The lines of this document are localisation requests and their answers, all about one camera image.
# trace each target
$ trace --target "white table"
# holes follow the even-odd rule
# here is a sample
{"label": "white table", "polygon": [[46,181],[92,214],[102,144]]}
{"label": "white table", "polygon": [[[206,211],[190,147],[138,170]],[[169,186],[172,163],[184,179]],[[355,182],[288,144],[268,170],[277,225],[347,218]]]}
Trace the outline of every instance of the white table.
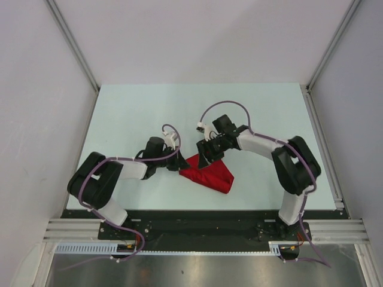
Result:
{"label": "white table", "polygon": [[[302,136],[322,167],[318,190],[306,209],[334,210],[335,203],[298,83],[164,84],[102,86],[80,164],[92,152],[133,157],[150,136],[162,136],[162,124],[174,125],[182,139],[184,158],[197,153],[196,131],[201,114],[220,100],[236,100],[252,116],[254,130],[280,139]],[[217,106],[206,124],[227,114],[247,124],[244,111],[231,104]],[[223,159],[235,180],[227,195],[198,185],[176,172],[158,169],[147,181],[120,180],[113,197],[126,209],[142,210],[267,210],[279,209],[283,190],[271,161],[249,152],[230,150]],[[68,209],[82,209],[70,197]]]}

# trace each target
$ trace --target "metal corner post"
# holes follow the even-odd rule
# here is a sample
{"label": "metal corner post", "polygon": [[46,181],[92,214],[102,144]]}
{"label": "metal corner post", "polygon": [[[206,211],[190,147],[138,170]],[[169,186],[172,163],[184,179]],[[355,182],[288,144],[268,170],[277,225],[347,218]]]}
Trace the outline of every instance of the metal corner post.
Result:
{"label": "metal corner post", "polygon": [[92,86],[92,89],[94,89],[95,93],[98,94],[100,91],[100,87],[96,82],[96,78],[93,75],[93,72],[90,70],[88,63],[85,60],[84,54],[83,52],[81,52],[81,49],[79,48],[77,41],[75,40],[71,30],[69,29],[68,24],[66,24],[66,21],[59,7],[57,6],[56,1],[44,0],[44,2],[47,4],[48,9],[52,14],[52,17],[54,18],[58,27],[60,28],[63,37],[65,38],[65,41],[68,43],[70,49],[72,50],[73,55],[75,56],[85,76],[87,77],[89,84]]}
{"label": "metal corner post", "polygon": [[318,77],[322,73],[323,69],[326,67],[326,64],[329,62],[331,55],[334,53],[339,41],[341,40],[349,24],[351,23],[351,20],[354,18],[362,2],[363,0],[352,0],[352,3],[348,7],[346,14],[344,15],[333,38],[331,39],[330,44],[327,46],[322,59],[316,67],[313,75],[311,76],[309,83],[307,83],[306,85],[309,92],[312,90],[313,86],[317,82]]}

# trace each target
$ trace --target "reflective floor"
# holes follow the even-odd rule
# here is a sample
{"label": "reflective floor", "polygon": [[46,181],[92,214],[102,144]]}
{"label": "reflective floor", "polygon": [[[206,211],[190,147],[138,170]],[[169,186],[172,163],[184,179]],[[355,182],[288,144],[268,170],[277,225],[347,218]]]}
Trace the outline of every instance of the reflective floor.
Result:
{"label": "reflective floor", "polygon": [[[320,249],[331,269],[310,262],[283,264],[277,257],[152,255],[118,264],[99,259],[59,271],[93,256],[60,254],[54,256],[47,286],[366,286],[353,245]],[[301,256],[314,254],[303,246]]]}

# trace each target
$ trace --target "white wall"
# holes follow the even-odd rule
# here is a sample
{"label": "white wall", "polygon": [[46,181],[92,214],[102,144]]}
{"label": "white wall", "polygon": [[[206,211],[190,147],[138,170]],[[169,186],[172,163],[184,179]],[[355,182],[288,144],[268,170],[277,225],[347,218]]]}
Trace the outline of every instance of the white wall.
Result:
{"label": "white wall", "polygon": [[66,194],[95,95],[42,0],[0,9],[0,286]]}
{"label": "white wall", "polygon": [[364,1],[314,86],[346,204],[383,266],[383,1]]}
{"label": "white wall", "polygon": [[351,0],[57,0],[102,84],[306,84]]}

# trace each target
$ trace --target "red cloth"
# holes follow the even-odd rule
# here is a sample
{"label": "red cloth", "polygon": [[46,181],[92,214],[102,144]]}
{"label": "red cloth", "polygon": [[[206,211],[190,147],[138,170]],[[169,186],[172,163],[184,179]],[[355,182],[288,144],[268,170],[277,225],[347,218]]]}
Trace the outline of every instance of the red cloth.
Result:
{"label": "red cloth", "polygon": [[180,170],[180,175],[221,193],[229,193],[234,181],[234,176],[227,169],[223,161],[218,160],[204,169],[198,169],[198,159],[198,154],[188,158],[186,161],[190,165],[190,168]]}

